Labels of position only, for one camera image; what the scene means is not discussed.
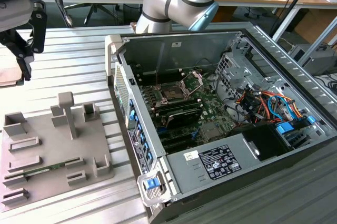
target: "office chair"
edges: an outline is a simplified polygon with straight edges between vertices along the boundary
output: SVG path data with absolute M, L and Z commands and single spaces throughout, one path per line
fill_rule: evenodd
M 88 12 L 88 14 L 87 14 L 87 16 L 84 20 L 84 26 L 88 25 L 93 12 L 97 13 L 98 9 L 100 9 L 101 11 L 110 15 L 111 17 L 113 17 L 114 22 L 116 24 L 118 24 L 118 21 L 120 20 L 120 18 L 115 13 L 111 12 L 106 7 L 104 7 L 103 5 L 115 5 L 116 11 L 119 10 L 119 8 L 120 8 L 118 4 L 97 4 L 97 3 L 78 3 L 78 4 L 66 6 L 64 8 L 67 11 L 67 10 L 70 10 L 70 9 L 75 9 L 75 8 L 80 8 L 80 7 L 90 7 L 89 12 Z

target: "blue latch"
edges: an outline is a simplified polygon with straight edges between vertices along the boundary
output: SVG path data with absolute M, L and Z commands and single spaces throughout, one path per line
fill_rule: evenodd
M 141 133 L 141 144 L 144 144 L 145 140 L 146 139 L 144 133 Z
M 308 116 L 308 121 L 311 123 L 311 124 L 314 124 L 316 122 L 316 119 L 312 116 L 312 115 L 309 115 Z
M 130 115 L 129 115 L 129 119 L 133 120 L 135 118 L 135 115 L 136 115 L 135 110 L 132 110 L 131 113 L 130 113 Z
M 146 190 L 151 190 L 151 189 L 154 189 L 154 188 L 159 187 L 161 185 L 158 178 L 150 178 L 150 179 L 146 180 L 144 182 L 144 184 L 145 184 Z
M 139 130 L 139 132 L 141 132 L 143 130 L 142 126 L 140 124 L 138 124 L 137 129 Z
M 146 153 L 146 151 L 148 150 L 148 144 L 147 144 L 147 142 L 144 144 L 144 152 Z
M 285 134 L 289 131 L 294 130 L 294 128 L 290 125 L 290 123 L 281 123 L 278 125 L 277 130 L 281 133 L 281 134 Z
M 151 161 L 152 160 L 152 154 L 149 152 L 147 153 L 147 157 L 148 157 L 148 160 Z

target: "warning label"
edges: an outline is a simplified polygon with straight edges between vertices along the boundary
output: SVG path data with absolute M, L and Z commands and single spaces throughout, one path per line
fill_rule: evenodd
M 209 177 L 213 180 L 241 170 L 228 145 L 199 153 L 199 157 Z

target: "slotted table surface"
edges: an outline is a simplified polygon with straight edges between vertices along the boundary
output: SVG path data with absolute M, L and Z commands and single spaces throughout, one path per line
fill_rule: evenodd
M 251 27 L 228 23 L 210 28 L 229 25 Z M 24 38 L 29 32 L 20 31 Z M 130 32 L 127 26 L 49 29 L 45 52 L 32 63 L 32 80 L 24 86 L 0 88 L 0 120 L 19 110 L 25 116 L 46 113 L 61 91 L 72 91 L 77 105 L 96 102 L 116 172 L 112 179 L 0 213 L 0 223 L 148 223 L 104 73 L 105 36 Z M 0 57 L 14 58 L 3 47 Z M 337 141 L 294 167 L 168 223 L 336 224 Z

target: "motherboard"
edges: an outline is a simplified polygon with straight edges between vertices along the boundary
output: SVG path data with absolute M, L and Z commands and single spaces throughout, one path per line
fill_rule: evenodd
M 197 71 L 180 81 L 141 86 L 140 90 L 169 154 L 224 138 L 235 127 L 214 91 L 215 83 Z

